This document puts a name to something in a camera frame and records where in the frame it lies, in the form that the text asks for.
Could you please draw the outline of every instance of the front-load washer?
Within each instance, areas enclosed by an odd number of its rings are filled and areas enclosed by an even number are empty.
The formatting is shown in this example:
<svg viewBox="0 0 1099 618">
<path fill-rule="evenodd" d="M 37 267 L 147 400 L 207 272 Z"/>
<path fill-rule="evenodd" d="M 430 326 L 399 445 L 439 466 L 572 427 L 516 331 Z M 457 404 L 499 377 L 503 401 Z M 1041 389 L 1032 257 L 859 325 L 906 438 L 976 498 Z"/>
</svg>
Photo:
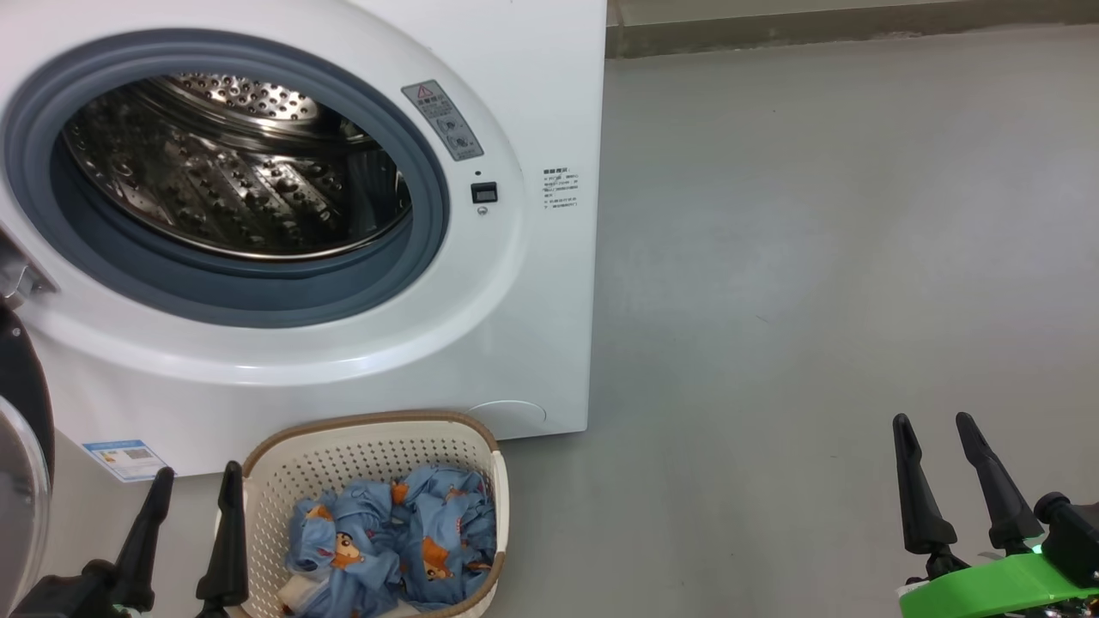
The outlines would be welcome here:
<svg viewBox="0 0 1099 618">
<path fill-rule="evenodd" d="M 604 19 L 0 1 L 0 282 L 57 427 L 184 475 L 356 413 L 585 429 Z"/>
</svg>

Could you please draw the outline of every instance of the perforated basket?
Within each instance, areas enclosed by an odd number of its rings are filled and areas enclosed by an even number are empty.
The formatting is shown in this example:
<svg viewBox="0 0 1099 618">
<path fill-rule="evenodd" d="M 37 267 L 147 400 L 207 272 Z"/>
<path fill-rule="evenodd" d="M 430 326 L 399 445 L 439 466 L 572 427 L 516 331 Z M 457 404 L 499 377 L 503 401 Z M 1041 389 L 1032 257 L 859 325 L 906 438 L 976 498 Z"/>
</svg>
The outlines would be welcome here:
<svg viewBox="0 0 1099 618">
<path fill-rule="evenodd" d="M 430 618 L 479 618 L 496 595 L 508 549 L 508 471 L 492 434 L 454 412 L 391 412 L 348 417 L 277 433 L 244 462 L 244 512 L 252 618 L 285 618 L 275 596 L 290 578 L 284 566 L 287 523 L 295 503 L 356 478 L 389 483 L 430 463 L 475 470 L 496 504 L 497 554 L 485 585 Z"/>
</svg>

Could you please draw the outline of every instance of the blue clothing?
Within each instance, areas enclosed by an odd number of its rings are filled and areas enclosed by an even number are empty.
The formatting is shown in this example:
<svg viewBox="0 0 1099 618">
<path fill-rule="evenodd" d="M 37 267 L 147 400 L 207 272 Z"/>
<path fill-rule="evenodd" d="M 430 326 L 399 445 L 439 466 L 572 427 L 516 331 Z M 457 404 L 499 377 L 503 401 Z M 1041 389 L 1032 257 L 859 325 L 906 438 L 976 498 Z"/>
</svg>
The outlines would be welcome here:
<svg viewBox="0 0 1099 618">
<path fill-rule="evenodd" d="M 298 501 L 290 517 L 290 550 L 286 569 L 314 581 L 323 581 L 332 571 L 336 551 L 336 528 L 331 518 L 322 517 L 335 503 L 335 495 L 325 492 L 319 500 Z"/>
<path fill-rule="evenodd" d="M 289 533 L 287 569 L 323 582 L 295 616 L 375 618 L 398 595 L 434 610 L 476 594 L 496 556 L 496 509 L 480 474 L 426 465 L 300 500 Z"/>
<path fill-rule="evenodd" d="M 476 472 L 430 465 L 400 485 L 407 486 L 400 488 L 400 512 L 409 533 L 398 551 L 408 602 L 424 611 L 462 603 L 484 584 L 485 566 L 496 556 L 496 510 L 485 479 Z"/>
<path fill-rule="evenodd" d="M 360 478 L 352 482 L 335 499 L 332 515 L 337 528 L 348 532 L 365 533 L 363 539 L 371 545 L 392 550 L 397 547 L 397 531 L 393 527 L 392 490 L 385 483 Z M 359 549 L 365 545 L 356 542 Z"/>
</svg>

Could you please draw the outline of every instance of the concrete floor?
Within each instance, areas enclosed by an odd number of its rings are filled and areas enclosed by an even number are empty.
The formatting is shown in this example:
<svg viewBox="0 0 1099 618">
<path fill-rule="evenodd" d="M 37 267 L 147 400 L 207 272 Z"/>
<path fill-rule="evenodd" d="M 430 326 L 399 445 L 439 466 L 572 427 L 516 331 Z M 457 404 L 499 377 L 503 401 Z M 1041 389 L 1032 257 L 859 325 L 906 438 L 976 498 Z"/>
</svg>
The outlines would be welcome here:
<svg viewBox="0 0 1099 618">
<path fill-rule="evenodd" d="M 965 559 L 958 410 L 1029 500 L 1099 498 L 1096 57 L 1074 27 L 610 64 L 591 426 L 506 443 L 489 615 L 896 616 L 897 412 Z M 154 615 L 198 611 L 218 483 L 177 481 Z M 47 572 L 112 558 L 144 489 L 63 442 Z"/>
</svg>

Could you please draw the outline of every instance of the washer door opening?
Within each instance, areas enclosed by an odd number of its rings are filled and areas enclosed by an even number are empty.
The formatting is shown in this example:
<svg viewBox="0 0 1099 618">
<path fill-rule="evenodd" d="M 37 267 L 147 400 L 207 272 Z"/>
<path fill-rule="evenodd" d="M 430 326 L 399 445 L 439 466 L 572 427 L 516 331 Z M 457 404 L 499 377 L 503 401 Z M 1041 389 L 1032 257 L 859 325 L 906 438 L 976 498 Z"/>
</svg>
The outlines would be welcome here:
<svg viewBox="0 0 1099 618">
<path fill-rule="evenodd" d="M 445 236 L 445 178 L 411 121 L 270 41 L 102 40 L 40 70 L 3 129 L 12 190 L 54 249 L 185 318 L 348 317 L 411 285 Z"/>
</svg>

